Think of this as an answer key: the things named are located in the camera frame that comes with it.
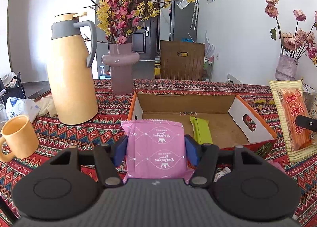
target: label on refrigerator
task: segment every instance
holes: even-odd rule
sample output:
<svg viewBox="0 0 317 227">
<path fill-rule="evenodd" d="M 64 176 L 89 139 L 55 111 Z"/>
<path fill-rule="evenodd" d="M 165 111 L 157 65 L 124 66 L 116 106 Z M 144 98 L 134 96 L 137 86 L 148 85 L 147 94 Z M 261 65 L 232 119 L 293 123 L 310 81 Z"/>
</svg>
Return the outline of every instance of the label on refrigerator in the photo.
<svg viewBox="0 0 317 227">
<path fill-rule="evenodd" d="M 189 3 L 187 2 L 187 0 L 183 0 L 180 3 L 177 4 L 177 6 L 182 10 L 183 8 L 185 8 Z"/>
</svg>

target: box handle hole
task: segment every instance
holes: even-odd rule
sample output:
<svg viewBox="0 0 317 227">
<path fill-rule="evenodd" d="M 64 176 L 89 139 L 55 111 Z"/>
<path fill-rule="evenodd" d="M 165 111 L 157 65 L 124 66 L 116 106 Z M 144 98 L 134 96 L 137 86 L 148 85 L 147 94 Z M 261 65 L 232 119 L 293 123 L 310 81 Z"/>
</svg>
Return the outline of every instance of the box handle hole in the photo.
<svg viewBox="0 0 317 227">
<path fill-rule="evenodd" d="M 177 55 L 180 57 L 187 57 L 188 53 L 187 52 L 178 52 Z"/>
<path fill-rule="evenodd" d="M 255 128 L 253 128 L 251 126 L 251 124 L 249 123 L 252 119 L 249 115 L 245 114 L 243 115 L 243 118 L 242 118 L 243 122 L 248 126 L 248 128 L 251 130 L 251 131 L 255 131 L 256 130 L 256 124 L 254 123 L 255 125 Z"/>
</svg>

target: cardboard box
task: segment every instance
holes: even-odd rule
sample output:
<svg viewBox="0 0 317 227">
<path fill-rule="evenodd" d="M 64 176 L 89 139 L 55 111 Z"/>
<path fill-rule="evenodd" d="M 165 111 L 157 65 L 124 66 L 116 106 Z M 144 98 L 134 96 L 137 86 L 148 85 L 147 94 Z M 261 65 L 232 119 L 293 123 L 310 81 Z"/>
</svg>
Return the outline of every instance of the cardboard box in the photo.
<svg viewBox="0 0 317 227">
<path fill-rule="evenodd" d="M 134 93 L 128 120 L 164 119 L 183 124 L 194 137 L 190 116 L 209 121 L 213 144 L 221 149 L 245 146 L 265 158 L 276 142 L 274 130 L 238 95 L 159 95 Z M 256 124 L 253 129 L 249 116 Z"/>
</svg>

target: snack package with orange sticks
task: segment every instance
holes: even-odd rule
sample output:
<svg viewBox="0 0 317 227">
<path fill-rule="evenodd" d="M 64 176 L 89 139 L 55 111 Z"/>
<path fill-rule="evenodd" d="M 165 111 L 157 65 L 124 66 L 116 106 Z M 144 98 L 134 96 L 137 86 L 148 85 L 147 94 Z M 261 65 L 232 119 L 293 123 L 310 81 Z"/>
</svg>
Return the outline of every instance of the snack package with orange sticks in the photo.
<svg viewBox="0 0 317 227">
<path fill-rule="evenodd" d="M 309 117 L 302 93 L 299 89 L 281 88 L 278 94 L 286 116 L 292 152 L 308 147 L 312 144 L 310 139 L 312 131 L 295 124 L 298 115 Z"/>
<path fill-rule="evenodd" d="M 298 115 L 309 117 L 304 99 L 302 82 L 269 81 L 280 118 L 283 137 L 290 161 L 298 161 L 317 153 L 312 131 L 296 125 Z"/>
</svg>

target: blue gripper pad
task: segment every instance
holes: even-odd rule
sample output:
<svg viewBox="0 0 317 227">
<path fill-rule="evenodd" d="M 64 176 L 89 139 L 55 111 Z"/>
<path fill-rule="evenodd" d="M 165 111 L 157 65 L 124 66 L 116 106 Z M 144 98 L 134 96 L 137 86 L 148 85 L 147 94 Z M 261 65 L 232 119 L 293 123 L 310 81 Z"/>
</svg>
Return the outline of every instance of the blue gripper pad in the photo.
<svg viewBox="0 0 317 227">
<path fill-rule="evenodd" d="M 119 140 L 111 146 L 111 160 L 115 167 L 121 165 L 126 155 L 126 146 L 128 144 L 128 136 L 123 135 Z"/>
<path fill-rule="evenodd" d="M 191 135 L 185 135 L 186 156 L 191 165 L 197 166 L 200 160 L 201 146 Z"/>
</svg>

